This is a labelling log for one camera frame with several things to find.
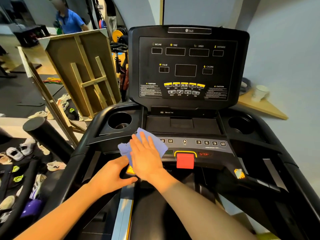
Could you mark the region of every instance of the blue cloth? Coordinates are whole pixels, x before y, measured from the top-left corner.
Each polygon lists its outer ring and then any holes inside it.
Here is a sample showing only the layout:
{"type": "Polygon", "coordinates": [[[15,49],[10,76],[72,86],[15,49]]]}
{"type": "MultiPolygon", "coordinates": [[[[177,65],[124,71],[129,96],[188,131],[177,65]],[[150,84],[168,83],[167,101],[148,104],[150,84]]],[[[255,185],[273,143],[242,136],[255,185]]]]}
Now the blue cloth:
{"type": "MultiPolygon", "coordinates": [[[[141,141],[141,136],[140,136],[140,132],[143,132],[146,136],[146,139],[148,139],[149,136],[151,136],[153,144],[155,146],[155,148],[157,149],[160,158],[164,155],[164,153],[167,151],[168,147],[166,146],[165,143],[163,143],[158,137],[156,137],[155,135],[151,134],[150,132],[147,132],[144,129],[138,128],[137,130],[137,137],[138,139],[141,141]]],[[[127,156],[129,159],[129,164],[130,166],[132,166],[132,159],[131,159],[131,155],[130,152],[132,152],[130,143],[120,143],[118,145],[118,149],[120,150],[120,154],[122,156],[127,156]]]]}
{"type": "Polygon", "coordinates": [[[81,26],[85,24],[80,16],[70,9],[66,9],[66,15],[64,17],[60,16],[58,11],[56,20],[58,20],[65,34],[82,32],[81,26]]]}

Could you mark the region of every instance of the cup holder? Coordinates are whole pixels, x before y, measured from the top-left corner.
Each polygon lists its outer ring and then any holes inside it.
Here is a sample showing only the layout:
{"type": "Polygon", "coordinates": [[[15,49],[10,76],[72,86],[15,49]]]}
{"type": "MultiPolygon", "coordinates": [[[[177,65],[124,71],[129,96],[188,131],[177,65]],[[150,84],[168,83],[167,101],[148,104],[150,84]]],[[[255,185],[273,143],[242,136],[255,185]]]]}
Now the cup holder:
{"type": "Polygon", "coordinates": [[[244,117],[232,117],[229,119],[228,123],[236,133],[247,135],[254,132],[254,126],[252,122],[244,117]]]}
{"type": "Polygon", "coordinates": [[[114,113],[108,119],[108,125],[112,129],[120,130],[130,125],[132,121],[131,115],[125,112],[114,113]]]}

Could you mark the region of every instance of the blue polo shirt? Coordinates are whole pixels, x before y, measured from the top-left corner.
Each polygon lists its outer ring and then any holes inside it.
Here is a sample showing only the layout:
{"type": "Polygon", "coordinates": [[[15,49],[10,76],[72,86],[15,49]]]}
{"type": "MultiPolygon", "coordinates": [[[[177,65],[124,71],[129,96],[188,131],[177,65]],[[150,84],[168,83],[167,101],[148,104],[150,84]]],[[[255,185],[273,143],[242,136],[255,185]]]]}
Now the blue polo shirt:
{"type": "Polygon", "coordinates": [[[60,13],[58,11],[56,19],[58,20],[65,34],[81,32],[81,25],[85,24],[79,17],[79,15],[74,11],[71,11],[70,9],[66,9],[66,15],[64,17],[60,16],[60,13]]]}

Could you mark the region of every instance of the stop button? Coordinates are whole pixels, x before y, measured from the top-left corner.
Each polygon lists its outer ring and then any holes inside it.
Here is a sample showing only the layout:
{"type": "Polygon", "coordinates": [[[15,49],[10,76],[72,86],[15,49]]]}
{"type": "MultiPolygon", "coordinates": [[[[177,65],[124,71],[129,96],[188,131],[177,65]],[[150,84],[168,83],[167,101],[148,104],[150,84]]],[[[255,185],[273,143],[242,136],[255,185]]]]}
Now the stop button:
{"type": "Polygon", "coordinates": [[[177,153],[177,168],[193,169],[195,155],[192,153],[177,153]]]}

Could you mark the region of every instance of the treadmill display panel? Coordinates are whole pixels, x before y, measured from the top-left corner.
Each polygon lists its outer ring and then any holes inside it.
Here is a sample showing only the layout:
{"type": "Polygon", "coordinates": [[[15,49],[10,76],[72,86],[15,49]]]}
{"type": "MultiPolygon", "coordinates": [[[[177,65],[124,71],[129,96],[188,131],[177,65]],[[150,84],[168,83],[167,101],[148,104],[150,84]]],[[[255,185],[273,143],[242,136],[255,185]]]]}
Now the treadmill display panel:
{"type": "Polygon", "coordinates": [[[237,41],[140,37],[139,96],[227,101],[236,49],[237,41]]]}

